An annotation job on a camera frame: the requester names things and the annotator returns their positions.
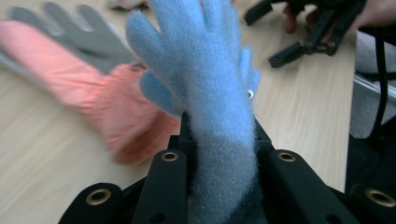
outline wooden table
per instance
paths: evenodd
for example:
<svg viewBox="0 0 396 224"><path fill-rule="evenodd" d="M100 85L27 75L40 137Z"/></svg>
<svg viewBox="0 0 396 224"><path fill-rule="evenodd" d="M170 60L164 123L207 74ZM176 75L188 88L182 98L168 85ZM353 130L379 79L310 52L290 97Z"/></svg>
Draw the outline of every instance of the wooden table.
<svg viewBox="0 0 396 224"><path fill-rule="evenodd" d="M77 4L97 8L123 31L127 11L106 1L55 1L73 11ZM239 1L243 17L256 1ZM39 11L40 1L0 0L0 18L14 6ZM255 115L276 148L298 152L326 184L343 190L354 73L354 42L344 41L335 57L303 57L279 69L266 59L306 36L284 32L282 6L251 27L242 23L244 44L253 48L262 81ZM49 93L0 67L0 223L56 223L89 185L110 182L126 188L147 174L150 161L114 163L99 134L80 114Z"/></svg>

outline blue fuzzy fabric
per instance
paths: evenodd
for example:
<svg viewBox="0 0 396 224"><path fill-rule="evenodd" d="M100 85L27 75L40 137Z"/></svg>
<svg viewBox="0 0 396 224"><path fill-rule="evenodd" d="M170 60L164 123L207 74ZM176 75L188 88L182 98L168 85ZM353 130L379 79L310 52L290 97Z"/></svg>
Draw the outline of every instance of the blue fuzzy fabric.
<svg viewBox="0 0 396 224"><path fill-rule="evenodd" d="M248 90L259 72L240 49L230 0L149 1L160 30L140 12L127 21L128 41L149 68L142 92L170 114L187 111L198 144L189 223L263 223L254 122Z"/></svg>

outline gray glove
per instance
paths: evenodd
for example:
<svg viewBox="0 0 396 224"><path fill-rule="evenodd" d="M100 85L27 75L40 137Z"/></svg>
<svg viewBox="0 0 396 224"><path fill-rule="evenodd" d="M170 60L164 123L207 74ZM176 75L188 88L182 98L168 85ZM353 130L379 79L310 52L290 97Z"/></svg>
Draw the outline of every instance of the gray glove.
<svg viewBox="0 0 396 224"><path fill-rule="evenodd" d="M23 7L12 8L9 18L34 26L104 74L119 64L136 61L126 42L92 7L79 5L77 18L55 3L46 2L43 9L46 19Z"/></svg>

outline pink glove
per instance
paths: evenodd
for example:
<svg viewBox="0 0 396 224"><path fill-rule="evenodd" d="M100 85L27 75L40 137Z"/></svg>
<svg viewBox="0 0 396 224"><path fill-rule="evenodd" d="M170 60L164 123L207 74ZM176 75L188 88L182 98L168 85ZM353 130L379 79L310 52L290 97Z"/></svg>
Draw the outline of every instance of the pink glove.
<svg viewBox="0 0 396 224"><path fill-rule="evenodd" d="M74 107L104 137L116 161L153 156L179 128L139 88L146 69L122 64L108 76L19 21L0 21L0 48L65 105Z"/></svg>

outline tabletop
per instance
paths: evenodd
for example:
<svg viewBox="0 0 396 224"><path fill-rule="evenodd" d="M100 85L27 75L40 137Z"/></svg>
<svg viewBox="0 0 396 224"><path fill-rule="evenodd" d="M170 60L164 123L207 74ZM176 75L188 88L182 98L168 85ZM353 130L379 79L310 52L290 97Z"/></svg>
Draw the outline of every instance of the tabletop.
<svg viewBox="0 0 396 224"><path fill-rule="evenodd" d="M103 13L123 34L126 10L106 1L54 1L68 11L87 4ZM40 11L42 1L0 0L0 19L11 7ZM355 62L354 35L335 56L304 56L281 68L267 59L307 31L300 17L297 32L284 30L283 5L246 26L242 18L257 1L236 3L244 45L262 72L254 113L276 149L299 153L329 186L343 190ZM150 160L120 165L110 158L100 135L72 109L48 92L0 65L0 223L56 223L88 186L108 182L122 189L144 177Z"/></svg>

